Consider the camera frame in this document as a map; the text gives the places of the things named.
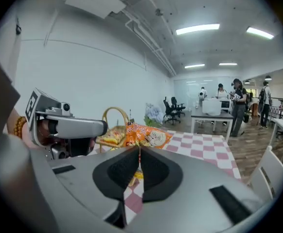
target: white ceiling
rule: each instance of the white ceiling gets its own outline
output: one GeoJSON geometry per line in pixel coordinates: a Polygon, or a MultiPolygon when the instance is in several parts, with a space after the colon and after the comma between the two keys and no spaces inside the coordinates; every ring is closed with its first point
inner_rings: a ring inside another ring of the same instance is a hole
{"type": "Polygon", "coordinates": [[[203,69],[246,68],[283,51],[283,28],[262,0],[153,0],[163,12],[173,36],[155,14],[149,0],[128,0],[136,13],[150,24],[177,74],[194,72],[184,66],[205,63],[203,69]],[[220,23],[219,30],[176,35],[175,30],[220,23]],[[248,26],[271,33],[272,40],[250,35],[248,26]],[[221,62],[238,66],[219,67],[221,62]]]}
{"type": "Polygon", "coordinates": [[[263,86],[263,82],[265,81],[266,75],[270,75],[272,80],[268,81],[269,84],[282,84],[283,83],[283,69],[273,71],[270,73],[266,73],[265,75],[261,75],[258,77],[253,77],[250,79],[251,86],[263,86]]]}

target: black pants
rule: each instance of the black pants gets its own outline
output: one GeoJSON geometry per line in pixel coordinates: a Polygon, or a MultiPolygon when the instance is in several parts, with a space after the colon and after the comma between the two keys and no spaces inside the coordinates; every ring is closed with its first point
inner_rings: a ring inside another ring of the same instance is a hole
{"type": "Polygon", "coordinates": [[[242,121],[243,121],[244,112],[245,112],[245,104],[235,104],[234,105],[234,108],[233,108],[233,111],[232,111],[232,116],[233,116],[232,128],[231,128],[231,130],[232,130],[231,135],[232,136],[238,135],[239,129],[240,129],[242,121]]]}
{"type": "Polygon", "coordinates": [[[260,125],[261,126],[267,125],[268,115],[269,115],[269,104],[264,104],[263,110],[260,113],[260,125]]]}

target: black rubber pad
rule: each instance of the black rubber pad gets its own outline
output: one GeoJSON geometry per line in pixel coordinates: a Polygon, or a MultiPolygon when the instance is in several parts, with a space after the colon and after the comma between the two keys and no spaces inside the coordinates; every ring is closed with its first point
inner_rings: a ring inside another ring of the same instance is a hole
{"type": "Polygon", "coordinates": [[[218,204],[230,218],[232,223],[237,224],[250,216],[251,212],[223,185],[210,189],[218,204]]]}
{"type": "Polygon", "coordinates": [[[152,148],[141,147],[141,169],[144,177],[143,202],[165,200],[182,182],[180,166],[157,154],[152,148]]]}
{"type": "Polygon", "coordinates": [[[93,171],[97,188],[108,198],[124,201],[123,192],[138,168],[139,147],[100,163],[93,171]]]}
{"type": "Polygon", "coordinates": [[[65,172],[68,172],[68,171],[71,171],[71,170],[74,170],[74,169],[75,169],[75,167],[73,165],[52,168],[54,174],[65,173],[65,172]]]}

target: red and white tablecloth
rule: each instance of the red and white tablecloth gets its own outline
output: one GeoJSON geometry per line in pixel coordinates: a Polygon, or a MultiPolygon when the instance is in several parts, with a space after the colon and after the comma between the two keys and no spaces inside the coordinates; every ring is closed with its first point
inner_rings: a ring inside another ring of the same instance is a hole
{"type": "MultiPolygon", "coordinates": [[[[212,163],[241,181],[239,169],[222,135],[192,134],[176,131],[167,132],[172,134],[173,137],[171,141],[163,147],[164,150],[212,163]]],[[[110,149],[110,147],[103,146],[102,152],[109,151],[110,149]]],[[[98,153],[99,145],[96,144],[90,155],[98,153]]],[[[136,180],[132,187],[128,187],[125,190],[124,203],[127,223],[142,210],[142,194],[143,180],[136,180]]]]}

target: snack bag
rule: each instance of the snack bag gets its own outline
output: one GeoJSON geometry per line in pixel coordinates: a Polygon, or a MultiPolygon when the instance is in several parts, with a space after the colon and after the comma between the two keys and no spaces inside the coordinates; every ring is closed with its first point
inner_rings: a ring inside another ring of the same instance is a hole
{"type": "Polygon", "coordinates": [[[171,140],[172,136],[167,132],[137,123],[128,123],[126,126],[125,146],[139,144],[161,149],[171,140]]]}

